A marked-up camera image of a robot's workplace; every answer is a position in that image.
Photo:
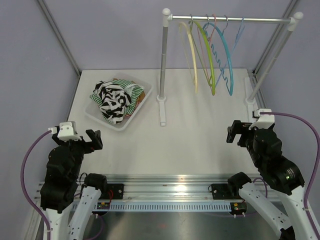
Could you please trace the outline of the black white striped tank top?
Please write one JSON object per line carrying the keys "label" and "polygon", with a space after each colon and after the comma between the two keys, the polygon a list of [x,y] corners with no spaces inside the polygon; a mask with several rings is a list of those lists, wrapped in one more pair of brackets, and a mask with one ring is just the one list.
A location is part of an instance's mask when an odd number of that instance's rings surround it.
{"label": "black white striped tank top", "polygon": [[99,81],[90,95],[104,119],[116,125],[123,121],[127,107],[132,103],[130,81],[114,78],[111,81]]}

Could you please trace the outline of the green hanger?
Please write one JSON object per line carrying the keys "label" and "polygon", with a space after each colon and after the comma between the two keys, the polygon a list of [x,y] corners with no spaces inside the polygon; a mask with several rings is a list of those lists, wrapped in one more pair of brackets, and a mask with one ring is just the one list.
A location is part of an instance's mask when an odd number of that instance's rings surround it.
{"label": "green hanger", "polygon": [[206,82],[210,88],[211,95],[215,96],[216,95],[216,78],[215,78],[215,70],[214,70],[210,40],[207,37],[207,34],[205,30],[202,28],[202,26],[200,25],[200,23],[198,23],[195,20],[191,20],[191,25],[196,26],[196,29],[198,32],[200,50],[201,50],[201,55],[199,57],[199,60],[200,60],[202,69],[204,71]]}

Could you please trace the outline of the green striped tank top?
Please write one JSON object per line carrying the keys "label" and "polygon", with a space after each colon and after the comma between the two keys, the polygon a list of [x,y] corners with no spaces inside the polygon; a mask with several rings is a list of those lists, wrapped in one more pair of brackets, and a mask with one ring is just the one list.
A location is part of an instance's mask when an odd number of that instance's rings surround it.
{"label": "green striped tank top", "polygon": [[134,113],[139,97],[144,93],[145,88],[134,81],[113,78],[96,83],[89,98],[107,121],[118,123]]}

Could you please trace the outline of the brown tank top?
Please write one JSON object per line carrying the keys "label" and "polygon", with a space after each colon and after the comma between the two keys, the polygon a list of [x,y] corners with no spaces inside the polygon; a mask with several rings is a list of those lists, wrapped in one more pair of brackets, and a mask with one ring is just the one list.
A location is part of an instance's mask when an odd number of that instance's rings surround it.
{"label": "brown tank top", "polygon": [[123,89],[130,94],[131,99],[136,100],[136,104],[141,103],[145,98],[145,88],[134,81],[126,79],[113,78],[114,82],[123,87]]}

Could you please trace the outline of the light blue hanger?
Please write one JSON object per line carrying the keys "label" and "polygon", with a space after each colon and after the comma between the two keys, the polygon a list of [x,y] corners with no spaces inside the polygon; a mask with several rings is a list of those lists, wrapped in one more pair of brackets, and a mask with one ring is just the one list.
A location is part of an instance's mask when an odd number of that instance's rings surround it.
{"label": "light blue hanger", "polygon": [[[232,49],[230,50],[231,61],[232,61],[233,53],[234,53],[235,49],[237,48],[238,42],[239,42],[239,40],[241,39],[244,30],[245,30],[244,18],[242,18],[242,19],[241,19],[241,22],[240,22],[240,25],[239,25],[239,27],[238,27],[237,33],[236,33],[236,35],[235,35],[235,39],[234,39],[234,43],[233,43]],[[219,76],[218,76],[218,79],[217,79],[216,82],[215,82],[215,86],[216,86],[216,87],[218,86],[218,84],[219,84],[219,82],[220,82],[221,79],[222,79],[222,78],[219,79]]]}

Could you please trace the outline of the cream hanger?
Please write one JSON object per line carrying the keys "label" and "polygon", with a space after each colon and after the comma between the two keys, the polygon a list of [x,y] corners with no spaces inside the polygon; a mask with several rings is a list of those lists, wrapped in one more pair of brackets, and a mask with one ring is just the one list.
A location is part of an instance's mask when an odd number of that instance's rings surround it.
{"label": "cream hanger", "polygon": [[[198,86],[199,86],[199,84],[198,84],[198,68],[197,68],[196,53],[195,53],[195,46],[194,46],[193,37],[192,37],[191,31],[190,31],[190,28],[187,26],[186,23],[181,21],[181,22],[179,22],[178,27],[179,27],[179,34],[180,34],[180,38],[181,38],[181,42],[182,42],[182,46],[183,46],[185,59],[187,61],[187,66],[188,66],[188,69],[190,72],[190,76],[191,76],[191,79],[194,84],[194,91],[195,91],[195,94],[197,94],[198,93]],[[186,32],[188,42],[189,42],[193,73],[191,71],[191,64],[189,63],[187,48],[186,48],[185,40],[184,40],[184,37],[182,34],[183,29]]]}

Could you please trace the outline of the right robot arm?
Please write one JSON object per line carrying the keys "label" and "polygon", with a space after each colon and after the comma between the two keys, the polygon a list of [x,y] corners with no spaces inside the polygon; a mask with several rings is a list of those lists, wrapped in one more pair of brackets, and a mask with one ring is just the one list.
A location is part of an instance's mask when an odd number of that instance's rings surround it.
{"label": "right robot arm", "polygon": [[282,142],[273,127],[257,128],[234,120],[227,128],[227,143],[240,135],[238,146],[246,148],[262,180],[274,190],[285,212],[275,207],[243,172],[227,180],[227,193],[241,197],[269,224],[280,240],[318,240],[320,225],[307,207],[305,181],[298,166],[282,155]]}

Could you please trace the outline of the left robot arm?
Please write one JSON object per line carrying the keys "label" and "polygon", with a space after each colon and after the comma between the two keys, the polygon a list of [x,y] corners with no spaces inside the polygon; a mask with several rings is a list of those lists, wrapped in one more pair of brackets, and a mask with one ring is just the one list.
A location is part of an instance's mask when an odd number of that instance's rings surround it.
{"label": "left robot arm", "polygon": [[88,129],[86,134],[89,142],[82,136],[78,139],[69,137],[66,141],[59,139],[57,133],[52,136],[57,147],[48,155],[44,184],[40,190],[40,206],[49,222],[45,236],[51,240],[83,239],[94,205],[108,194],[107,177],[88,174],[81,188],[80,201],[70,216],[84,156],[103,148],[100,130]]}

